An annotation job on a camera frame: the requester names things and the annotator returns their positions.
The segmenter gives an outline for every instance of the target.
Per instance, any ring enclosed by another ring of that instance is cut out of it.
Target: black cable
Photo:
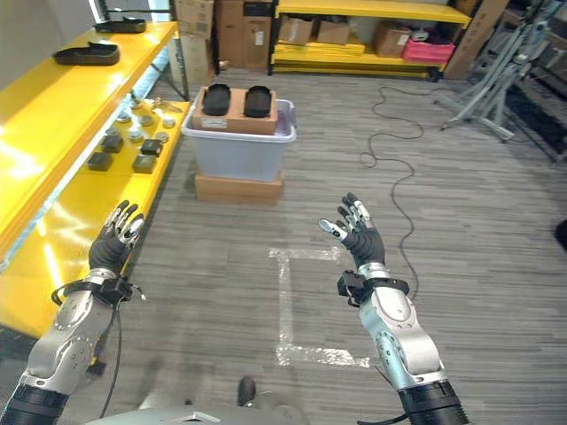
[[[400,416],[397,416],[393,419],[388,419],[387,421],[380,421],[380,422],[365,422],[365,421],[357,421],[358,425],[393,425],[394,423],[402,422],[406,420],[408,416],[404,413]]]
[[[441,91],[441,90],[452,91],[452,90],[451,89],[444,89],[444,88],[437,88],[437,89],[430,90],[426,93],[414,93],[414,92],[411,92],[411,91],[406,91],[406,90],[397,89],[395,87],[388,87],[388,86],[382,86],[382,87],[378,88],[378,95],[381,98],[378,102],[376,102],[375,104],[372,105],[372,112],[379,118],[384,118],[386,120],[398,120],[398,121],[407,122],[407,123],[411,124],[412,126],[414,126],[415,128],[417,128],[418,134],[417,135],[395,135],[393,133],[385,133],[385,132],[375,133],[375,134],[371,135],[368,139],[368,151],[363,152],[360,155],[360,162],[367,168],[375,168],[378,165],[379,161],[390,161],[390,162],[398,162],[400,164],[403,164],[409,170],[409,174],[406,174],[405,176],[401,177],[392,185],[392,188],[390,189],[390,199],[392,200],[392,203],[394,204],[394,206],[401,213],[401,215],[403,215],[409,223],[409,231],[400,239],[400,243],[398,244],[398,249],[400,250],[401,256],[406,261],[406,264],[408,265],[409,270],[411,271],[411,274],[414,276],[414,281],[416,282],[416,286],[414,287],[414,293],[410,298],[412,300],[415,300],[416,297],[417,297],[417,293],[419,292],[419,283],[420,283],[419,282],[419,274],[416,272],[416,269],[411,264],[411,261],[409,261],[408,255],[406,255],[404,243],[406,242],[406,239],[408,239],[410,236],[412,236],[413,233],[416,231],[416,225],[414,224],[414,221],[411,219],[411,217],[409,217],[409,215],[403,210],[403,208],[401,208],[400,204],[396,200],[396,188],[398,187],[398,185],[400,183],[402,183],[405,180],[410,179],[411,177],[416,175],[416,169],[410,163],[408,163],[407,161],[405,161],[403,159],[380,158],[380,157],[378,157],[378,155],[374,152],[372,142],[374,141],[374,139],[376,137],[378,137],[380,135],[386,135],[386,136],[393,137],[395,139],[401,139],[401,140],[415,140],[415,139],[419,139],[419,138],[423,137],[423,135],[425,134],[425,130],[423,129],[423,126],[419,122],[416,122],[416,121],[413,121],[413,120],[408,120],[406,118],[394,117],[392,115],[385,115],[385,114],[377,111],[376,108],[378,106],[382,105],[382,104],[385,104],[386,101],[387,101],[387,98],[384,94],[385,89],[388,89],[388,90],[391,90],[391,91],[397,91],[397,92],[402,93],[404,95],[410,95],[410,96],[429,96],[436,91]],[[364,160],[363,160],[364,157],[370,157],[372,159],[372,162],[371,163],[364,162]]]
[[[116,353],[116,365],[114,366],[114,375],[113,381],[110,384],[110,389],[108,390],[108,396],[106,396],[105,406],[103,407],[103,411],[100,414],[98,419],[102,419],[105,417],[106,409],[108,409],[108,405],[110,405],[110,400],[113,397],[114,386],[116,385],[116,379],[118,378],[118,370],[120,369],[120,354],[122,353],[122,322],[120,321],[120,303],[124,297],[119,299],[118,303],[116,303],[116,307],[113,310],[113,319],[111,322],[114,322],[116,319],[116,324],[118,325],[118,352]]]

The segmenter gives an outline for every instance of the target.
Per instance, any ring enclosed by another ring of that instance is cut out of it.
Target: yellow shelving unit
[[[153,112],[151,101],[144,101],[139,109],[132,111],[131,122],[115,122],[113,127],[120,131],[124,146],[119,153],[112,154],[109,170],[90,171],[83,165],[37,221],[17,255],[0,274],[2,325],[30,336],[41,336],[57,310],[50,300],[51,292],[88,273],[90,244],[114,207],[122,199],[128,199],[139,204],[139,211],[147,215],[189,110],[189,103],[172,104],[181,112]],[[154,123],[141,127],[138,120],[143,115],[151,115]],[[174,118],[175,127],[163,128],[163,115]],[[169,136],[151,174],[134,173],[132,169],[141,143],[129,141],[130,129],[142,131],[144,138],[153,138],[158,132],[167,132]]]
[[[456,9],[438,4],[419,4],[379,0],[280,0],[276,19],[282,13],[366,16],[387,19],[416,19],[450,22],[467,27],[470,17]],[[274,72],[354,73],[369,75],[419,76],[429,75],[428,68],[442,71],[444,64],[411,62],[403,58],[380,58],[367,46],[358,56],[325,56],[312,54],[307,49],[278,51],[272,54]]]
[[[66,47],[117,44],[116,65],[62,66],[48,58],[0,92],[0,262],[176,28],[88,31]]]

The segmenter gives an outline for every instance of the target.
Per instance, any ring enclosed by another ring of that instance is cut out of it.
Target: silver metal arm
[[[102,284],[109,270],[92,270],[84,281]],[[110,326],[113,309],[90,290],[69,294],[50,329],[35,343],[19,383],[71,395],[85,376],[98,339]]]
[[[414,304],[401,290],[374,288],[360,306],[360,318],[396,390],[446,380],[437,347],[419,325]]]

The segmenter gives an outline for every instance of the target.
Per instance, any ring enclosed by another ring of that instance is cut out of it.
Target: plastic storage bin
[[[193,104],[182,126],[193,142],[199,171],[213,177],[273,182],[277,178],[285,145],[297,137],[295,107],[277,100],[274,135],[245,135],[191,128]]]
[[[446,64],[453,55],[454,44],[430,44],[409,39],[402,57],[413,62]]]

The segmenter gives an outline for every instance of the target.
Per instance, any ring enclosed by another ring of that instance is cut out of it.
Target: black insole
[[[207,115],[226,115],[230,107],[230,88],[226,84],[208,87],[203,99],[203,112]]]
[[[272,94],[265,86],[254,86],[246,92],[245,116],[266,118],[272,105]]]

